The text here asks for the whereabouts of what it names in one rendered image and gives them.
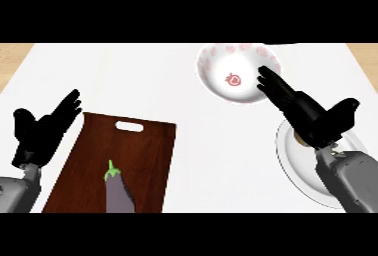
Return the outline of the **white plate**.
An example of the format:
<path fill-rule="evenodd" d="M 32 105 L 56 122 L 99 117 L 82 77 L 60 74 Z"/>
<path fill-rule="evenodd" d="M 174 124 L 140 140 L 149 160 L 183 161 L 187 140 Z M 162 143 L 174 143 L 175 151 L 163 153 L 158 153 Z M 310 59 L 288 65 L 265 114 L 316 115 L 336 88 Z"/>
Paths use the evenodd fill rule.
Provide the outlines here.
<path fill-rule="evenodd" d="M 342 134 L 342 139 L 329 147 L 330 153 L 366 150 L 351 131 Z M 316 173 L 316 150 L 304 147 L 293 138 L 293 128 L 286 121 L 282 122 L 276 133 L 276 156 L 285 175 L 304 196 L 332 209 L 342 206 L 330 195 Z"/>

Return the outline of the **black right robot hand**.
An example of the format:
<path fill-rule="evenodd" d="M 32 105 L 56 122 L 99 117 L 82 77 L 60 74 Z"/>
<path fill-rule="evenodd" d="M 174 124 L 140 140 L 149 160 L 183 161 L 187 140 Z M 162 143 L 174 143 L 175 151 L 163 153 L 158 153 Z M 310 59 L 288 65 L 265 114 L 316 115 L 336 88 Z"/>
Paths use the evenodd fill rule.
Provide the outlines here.
<path fill-rule="evenodd" d="M 292 89 L 267 66 L 258 68 L 258 73 L 256 88 L 283 113 L 299 138 L 314 149 L 327 147 L 354 126 L 358 100 L 345 98 L 326 110 L 302 91 Z"/>

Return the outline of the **dark brown wooden cutting board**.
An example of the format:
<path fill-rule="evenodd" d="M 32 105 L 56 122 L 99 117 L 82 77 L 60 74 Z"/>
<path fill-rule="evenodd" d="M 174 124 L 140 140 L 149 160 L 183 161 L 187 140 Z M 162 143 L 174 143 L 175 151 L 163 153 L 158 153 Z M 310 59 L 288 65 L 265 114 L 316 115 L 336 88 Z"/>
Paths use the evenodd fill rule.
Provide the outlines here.
<path fill-rule="evenodd" d="M 84 125 L 44 205 L 45 213 L 106 210 L 104 173 L 121 170 L 135 211 L 162 211 L 175 139 L 172 123 L 85 113 Z"/>

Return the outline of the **white bowl with red print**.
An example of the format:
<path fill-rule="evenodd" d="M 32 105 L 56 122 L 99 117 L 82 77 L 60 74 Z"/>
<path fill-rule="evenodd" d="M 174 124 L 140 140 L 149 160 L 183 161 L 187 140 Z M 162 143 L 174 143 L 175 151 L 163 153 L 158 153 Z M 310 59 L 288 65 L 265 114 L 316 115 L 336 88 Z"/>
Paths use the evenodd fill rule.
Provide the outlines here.
<path fill-rule="evenodd" d="M 237 104 L 265 98 L 256 88 L 261 66 L 282 74 L 279 57 L 262 43 L 206 43 L 194 59 L 200 84 L 220 99 Z"/>

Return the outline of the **purple eggplant with green stem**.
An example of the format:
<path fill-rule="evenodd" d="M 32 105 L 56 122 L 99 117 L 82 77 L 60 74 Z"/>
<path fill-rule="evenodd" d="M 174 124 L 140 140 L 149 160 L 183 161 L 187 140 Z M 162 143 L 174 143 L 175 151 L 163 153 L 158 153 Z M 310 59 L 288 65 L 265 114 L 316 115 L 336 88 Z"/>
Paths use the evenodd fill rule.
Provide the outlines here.
<path fill-rule="evenodd" d="M 107 171 L 103 176 L 106 187 L 106 212 L 107 213 L 132 213 L 134 201 L 127 189 L 121 170 L 109 163 Z"/>

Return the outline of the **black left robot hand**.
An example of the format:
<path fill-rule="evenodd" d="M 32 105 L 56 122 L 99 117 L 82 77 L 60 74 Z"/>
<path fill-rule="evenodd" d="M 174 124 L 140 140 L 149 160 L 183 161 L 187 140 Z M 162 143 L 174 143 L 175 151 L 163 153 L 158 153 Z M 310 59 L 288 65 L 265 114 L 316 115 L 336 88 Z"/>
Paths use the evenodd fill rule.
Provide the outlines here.
<path fill-rule="evenodd" d="M 19 108 L 13 111 L 14 138 L 19 142 L 11 165 L 22 168 L 28 164 L 47 165 L 56 153 L 63 135 L 81 113 L 79 91 L 73 89 L 56 109 L 39 119 Z"/>

